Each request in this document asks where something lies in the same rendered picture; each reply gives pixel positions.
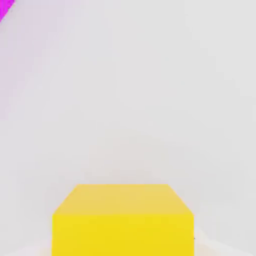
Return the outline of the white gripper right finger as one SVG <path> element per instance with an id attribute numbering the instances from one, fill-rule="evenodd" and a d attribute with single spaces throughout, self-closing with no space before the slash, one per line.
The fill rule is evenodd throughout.
<path id="1" fill-rule="evenodd" d="M 202 230 L 195 229 L 194 256 L 247 256 L 247 253 L 209 239 Z"/>

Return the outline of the small yellow cube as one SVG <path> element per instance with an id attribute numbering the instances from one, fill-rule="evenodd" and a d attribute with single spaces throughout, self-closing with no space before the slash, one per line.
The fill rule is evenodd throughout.
<path id="1" fill-rule="evenodd" d="M 194 256 L 194 240 L 167 184 L 79 184 L 52 216 L 51 256 Z"/>

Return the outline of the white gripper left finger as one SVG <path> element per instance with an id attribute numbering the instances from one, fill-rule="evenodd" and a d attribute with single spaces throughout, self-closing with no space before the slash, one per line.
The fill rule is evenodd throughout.
<path id="1" fill-rule="evenodd" d="M 52 252 L 50 247 L 30 246 L 21 249 L 18 256 L 52 256 Z"/>

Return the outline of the large magenta box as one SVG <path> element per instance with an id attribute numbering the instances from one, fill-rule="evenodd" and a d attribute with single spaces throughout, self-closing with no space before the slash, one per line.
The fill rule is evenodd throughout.
<path id="1" fill-rule="evenodd" d="M 8 13 L 14 2 L 15 0 L 0 0 L 0 22 Z"/>

